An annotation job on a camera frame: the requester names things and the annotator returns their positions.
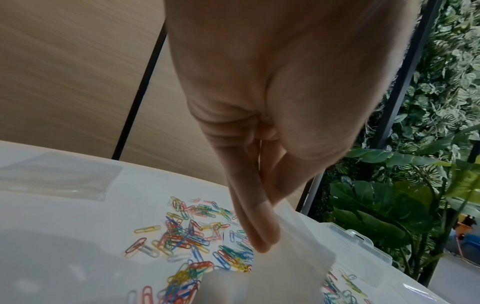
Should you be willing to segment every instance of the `hand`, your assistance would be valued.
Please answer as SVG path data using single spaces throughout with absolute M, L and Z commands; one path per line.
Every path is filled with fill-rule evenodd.
M 273 206 L 350 148 L 402 61 L 412 0 L 166 0 L 188 107 L 224 167 L 252 245 Z

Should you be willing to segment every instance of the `striped leaf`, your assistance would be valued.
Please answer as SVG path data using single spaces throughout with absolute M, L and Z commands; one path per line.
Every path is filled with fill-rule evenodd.
M 378 149 L 351 149 L 345 157 L 358 158 L 365 163 L 385 163 L 386 166 L 438 165 L 450 167 L 451 164 L 432 157 L 401 154 Z

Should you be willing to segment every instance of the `black metal frame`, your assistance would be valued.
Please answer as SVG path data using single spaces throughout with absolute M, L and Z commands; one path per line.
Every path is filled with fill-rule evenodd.
M 394 124 L 395 117 L 397 116 L 400 106 L 404 101 L 407 88 L 410 85 L 412 76 L 415 72 L 417 64 L 420 61 L 422 52 L 424 50 L 425 44 L 427 43 L 430 32 L 432 31 L 435 20 L 439 15 L 442 2 L 443 0 L 429 0 L 427 5 L 425 6 L 425 9 L 423 10 L 423 15 L 420 23 L 417 25 L 415 31 L 413 32 L 412 38 L 410 40 L 410 46 L 407 50 L 402 65 L 398 70 L 395 84 L 393 85 L 390 94 L 390 98 L 385 103 L 385 108 L 383 109 L 380 122 L 375 130 L 375 134 L 373 135 L 372 144 L 370 145 L 372 149 L 381 149 L 385 146 L 385 143 L 387 142 L 390 131 Z M 361 163 L 358 179 L 370 180 L 372 174 L 373 167 L 371 166 L 371 164 Z M 306 197 L 305 192 L 309 189 L 305 187 L 301 196 L 302 198 Z M 303 206 L 304 203 L 305 199 L 300 199 L 298 205 Z
M 137 113 L 140 108 L 140 104 L 142 103 L 145 92 L 147 91 L 147 87 L 149 86 L 150 78 L 152 78 L 155 65 L 157 64 L 157 61 L 160 56 L 160 52 L 162 51 L 162 47 L 164 46 L 166 38 L 167 38 L 167 27 L 164 22 L 163 26 L 161 27 L 158 39 L 153 48 L 153 51 L 151 53 L 148 64 L 146 65 L 145 72 L 143 73 L 143 77 L 141 78 L 140 85 L 138 86 L 138 90 L 136 92 L 135 98 L 131 104 L 130 112 L 126 117 L 125 123 L 123 125 L 123 129 L 120 133 L 120 137 L 118 138 L 118 142 L 116 144 L 115 150 L 111 157 L 114 160 L 120 160 L 120 157 L 122 156 L 122 151 L 124 150 L 125 144 L 127 143 L 130 130 L 134 125 L 135 117 L 137 116 Z

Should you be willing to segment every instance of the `wooden wall panel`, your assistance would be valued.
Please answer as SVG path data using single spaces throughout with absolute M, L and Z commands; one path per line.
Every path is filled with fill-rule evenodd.
M 110 158 L 164 19 L 156 0 L 1 0 L 0 140 Z
M 217 157 L 187 109 L 168 36 L 120 160 L 226 184 Z M 293 207 L 302 190 L 289 197 Z

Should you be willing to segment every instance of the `white table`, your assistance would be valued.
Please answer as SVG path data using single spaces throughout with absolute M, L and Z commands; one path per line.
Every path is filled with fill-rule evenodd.
M 48 151 L 0 141 L 0 172 L 2 167 Z M 159 262 L 145 254 L 125 259 L 123 252 L 139 237 L 133 231 L 164 221 L 165 213 L 171 212 L 167 203 L 172 195 L 184 201 L 214 200 L 233 209 L 224 186 L 143 166 L 66 154 L 119 165 L 122 171 L 104 201 L 0 191 L 2 302 L 125 303 L 129 291 L 141 294 L 147 285 L 156 294 L 181 262 Z M 300 216 L 317 240 L 337 253 L 339 265 L 356 273 L 354 282 L 368 291 L 371 303 L 443 303 L 398 270 L 330 233 L 326 224 Z M 369 274 L 356 264 L 368 263 L 380 271 L 381 281 L 362 281 Z

